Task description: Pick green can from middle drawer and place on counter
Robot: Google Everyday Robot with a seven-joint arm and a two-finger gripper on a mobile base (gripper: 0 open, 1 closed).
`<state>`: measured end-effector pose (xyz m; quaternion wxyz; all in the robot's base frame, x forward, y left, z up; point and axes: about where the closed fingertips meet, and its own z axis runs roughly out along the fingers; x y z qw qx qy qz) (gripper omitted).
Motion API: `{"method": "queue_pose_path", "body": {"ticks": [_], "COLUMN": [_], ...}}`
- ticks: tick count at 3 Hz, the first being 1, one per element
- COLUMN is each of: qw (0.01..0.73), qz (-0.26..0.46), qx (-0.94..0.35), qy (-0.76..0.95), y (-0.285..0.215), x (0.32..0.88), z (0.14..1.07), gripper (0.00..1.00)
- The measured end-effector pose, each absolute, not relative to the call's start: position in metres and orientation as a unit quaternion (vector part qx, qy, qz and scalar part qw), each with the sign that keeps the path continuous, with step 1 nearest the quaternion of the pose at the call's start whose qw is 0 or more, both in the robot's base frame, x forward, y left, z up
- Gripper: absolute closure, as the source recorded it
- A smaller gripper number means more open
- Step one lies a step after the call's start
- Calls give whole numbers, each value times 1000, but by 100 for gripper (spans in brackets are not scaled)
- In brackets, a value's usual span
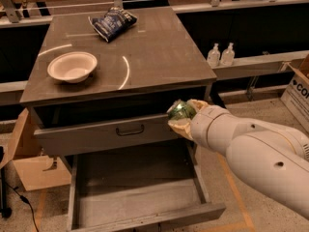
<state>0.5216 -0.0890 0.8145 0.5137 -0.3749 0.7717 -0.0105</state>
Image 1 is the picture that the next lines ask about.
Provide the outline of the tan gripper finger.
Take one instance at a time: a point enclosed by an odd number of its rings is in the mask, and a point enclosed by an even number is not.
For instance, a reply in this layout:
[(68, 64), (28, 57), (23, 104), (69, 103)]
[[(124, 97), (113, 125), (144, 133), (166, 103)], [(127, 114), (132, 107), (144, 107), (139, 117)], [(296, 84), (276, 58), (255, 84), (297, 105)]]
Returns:
[(188, 140), (193, 140), (191, 135), (190, 122), (191, 120), (188, 118), (182, 118), (180, 120), (169, 120), (168, 126), (180, 136)]
[(209, 104), (206, 101), (201, 101), (201, 100), (195, 100), (195, 99), (190, 99), (187, 101), (187, 103), (192, 106), (196, 112), (202, 110), (203, 108), (207, 107)]

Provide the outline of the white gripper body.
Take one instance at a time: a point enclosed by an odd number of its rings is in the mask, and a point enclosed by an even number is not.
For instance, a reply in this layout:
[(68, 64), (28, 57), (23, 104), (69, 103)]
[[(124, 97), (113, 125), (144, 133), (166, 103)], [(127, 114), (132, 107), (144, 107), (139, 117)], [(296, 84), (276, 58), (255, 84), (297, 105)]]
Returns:
[(193, 141), (212, 151), (225, 151), (226, 137), (220, 138), (223, 136), (223, 130), (216, 132), (211, 125), (218, 123), (220, 117), (227, 115), (230, 115), (230, 112), (218, 105), (209, 105), (199, 110), (190, 122)]

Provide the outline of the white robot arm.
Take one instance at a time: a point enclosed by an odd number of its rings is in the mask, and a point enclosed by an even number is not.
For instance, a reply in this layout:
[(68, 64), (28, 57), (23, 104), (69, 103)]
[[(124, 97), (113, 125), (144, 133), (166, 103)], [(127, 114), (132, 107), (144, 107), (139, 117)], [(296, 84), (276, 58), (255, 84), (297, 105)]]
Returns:
[(309, 139), (303, 132), (199, 100), (175, 101), (167, 114), (175, 133), (220, 154), (248, 186), (309, 218)]

